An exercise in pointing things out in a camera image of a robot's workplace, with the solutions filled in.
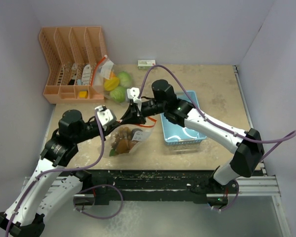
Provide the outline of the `brown longan bunch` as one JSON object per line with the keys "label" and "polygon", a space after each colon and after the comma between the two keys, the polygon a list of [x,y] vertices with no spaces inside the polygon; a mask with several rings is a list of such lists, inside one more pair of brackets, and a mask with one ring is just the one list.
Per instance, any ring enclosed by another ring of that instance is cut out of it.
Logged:
{"label": "brown longan bunch", "polygon": [[114,141],[111,143],[111,150],[110,150],[110,153],[109,153],[110,157],[120,155],[115,151],[115,148],[116,148],[118,142],[121,139],[128,139],[129,141],[131,141],[131,148],[133,148],[132,137],[131,137],[131,129],[129,127],[120,127],[120,128],[118,128],[117,132],[115,133],[113,138],[114,138]]}

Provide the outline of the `green cabbage front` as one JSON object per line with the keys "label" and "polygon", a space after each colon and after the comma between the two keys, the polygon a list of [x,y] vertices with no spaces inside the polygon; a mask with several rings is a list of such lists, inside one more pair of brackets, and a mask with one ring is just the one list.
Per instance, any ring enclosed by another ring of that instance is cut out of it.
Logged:
{"label": "green cabbage front", "polygon": [[126,98],[126,88],[122,86],[116,87],[114,90],[110,92],[110,97],[112,100],[118,103],[124,102]]}

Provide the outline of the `green cabbage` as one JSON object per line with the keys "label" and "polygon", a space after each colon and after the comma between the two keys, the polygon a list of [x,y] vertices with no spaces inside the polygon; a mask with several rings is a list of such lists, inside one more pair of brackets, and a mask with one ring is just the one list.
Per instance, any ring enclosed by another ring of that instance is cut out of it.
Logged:
{"label": "green cabbage", "polygon": [[124,102],[126,98],[126,88],[122,86],[116,87],[114,90],[110,92],[110,97],[112,100],[118,103]]}
{"label": "green cabbage", "polygon": [[123,86],[125,88],[130,88],[133,84],[132,78],[128,72],[120,72],[117,74],[117,77],[119,78],[119,85]]}

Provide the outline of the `green cabbage back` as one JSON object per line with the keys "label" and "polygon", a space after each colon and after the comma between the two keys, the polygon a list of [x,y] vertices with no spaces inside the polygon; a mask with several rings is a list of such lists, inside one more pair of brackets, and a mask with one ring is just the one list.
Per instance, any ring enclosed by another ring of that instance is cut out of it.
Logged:
{"label": "green cabbage back", "polygon": [[128,72],[120,72],[117,74],[117,77],[119,78],[119,85],[123,86],[125,88],[130,88],[133,84],[132,78]]}

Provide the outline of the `yellow starfruit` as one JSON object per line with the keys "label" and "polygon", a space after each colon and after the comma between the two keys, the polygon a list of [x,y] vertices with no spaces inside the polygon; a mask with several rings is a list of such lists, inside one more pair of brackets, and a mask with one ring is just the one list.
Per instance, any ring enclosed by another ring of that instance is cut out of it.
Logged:
{"label": "yellow starfruit", "polygon": [[119,86],[120,80],[118,77],[113,77],[111,79],[106,79],[104,82],[104,90],[112,91]]}

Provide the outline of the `clear orange zip bag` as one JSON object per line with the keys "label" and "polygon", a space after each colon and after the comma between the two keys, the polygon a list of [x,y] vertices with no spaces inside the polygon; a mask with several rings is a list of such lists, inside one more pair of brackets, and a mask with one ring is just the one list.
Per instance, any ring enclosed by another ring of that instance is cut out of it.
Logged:
{"label": "clear orange zip bag", "polygon": [[90,86],[97,93],[119,104],[126,101],[126,90],[132,85],[132,76],[120,70],[107,55],[97,63],[90,79]]}

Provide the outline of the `orange fruit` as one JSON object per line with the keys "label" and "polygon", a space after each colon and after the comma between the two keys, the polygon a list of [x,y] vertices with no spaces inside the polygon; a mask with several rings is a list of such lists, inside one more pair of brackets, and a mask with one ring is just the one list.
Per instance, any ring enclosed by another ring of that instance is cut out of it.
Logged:
{"label": "orange fruit", "polygon": [[111,79],[111,78],[113,78],[113,77],[115,77],[115,74],[114,74],[114,72],[113,72],[113,71],[111,71],[111,72],[110,72],[109,79]]}

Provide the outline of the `dark purple fruit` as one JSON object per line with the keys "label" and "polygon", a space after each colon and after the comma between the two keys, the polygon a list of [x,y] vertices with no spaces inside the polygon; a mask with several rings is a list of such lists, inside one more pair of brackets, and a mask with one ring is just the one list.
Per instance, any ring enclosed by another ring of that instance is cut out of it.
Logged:
{"label": "dark purple fruit", "polygon": [[138,131],[139,131],[139,132],[142,132],[142,130],[139,129],[139,128],[134,128],[134,129],[132,129],[132,130],[131,130],[131,137],[134,137],[135,133],[138,132]]}

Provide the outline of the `brown kiwi fruit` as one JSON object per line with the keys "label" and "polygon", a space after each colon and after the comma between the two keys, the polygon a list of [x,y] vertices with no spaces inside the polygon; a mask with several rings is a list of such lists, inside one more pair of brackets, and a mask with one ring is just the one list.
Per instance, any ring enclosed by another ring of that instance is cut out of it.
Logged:
{"label": "brown kiwi fruit", "polygon": [[129,141],[128,139],[121,139],[115,148],[115,151],[118,154],[128,153],[130,150],[131,150],[131,141]]}

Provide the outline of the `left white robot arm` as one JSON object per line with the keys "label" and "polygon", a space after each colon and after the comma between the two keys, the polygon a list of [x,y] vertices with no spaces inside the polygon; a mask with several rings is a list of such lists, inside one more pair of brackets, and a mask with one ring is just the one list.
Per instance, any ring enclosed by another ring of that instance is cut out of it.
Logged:
{"label": "left white robot arm", "polygon": [[38,237],[47,218],[70,196],[91,190],[91,168],[68,169],[78,152],[78,144],[94,137],[105,136],[119,126],[114,113],[105,106],[95,108],[95,115],[85,122],[78,110],[63,113],[58,128],[44,146],[37,166],[16,201],[0,212],[0,228],[5,236]]}

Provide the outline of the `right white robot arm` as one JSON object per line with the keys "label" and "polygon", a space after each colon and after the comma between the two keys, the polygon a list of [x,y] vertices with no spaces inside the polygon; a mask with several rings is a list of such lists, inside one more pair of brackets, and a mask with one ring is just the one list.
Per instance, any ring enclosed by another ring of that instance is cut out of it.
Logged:
{"label": "right white robot arm", "polygon": [[214,171],[209,182],[214,193],[221,193],[230,181],[240,176],[251,177],[264,155],[257,130],[231,127],[203,113],[191,99],[178,98],[172,85],[164,79],[155,81],[152,91],[153,98],[143,102],[138,88],[126,90],[129,107],[121,118],[122,124],[144,124],[147,117],[163,114],[169,122],[198,131],[224,146],[233,158]]}

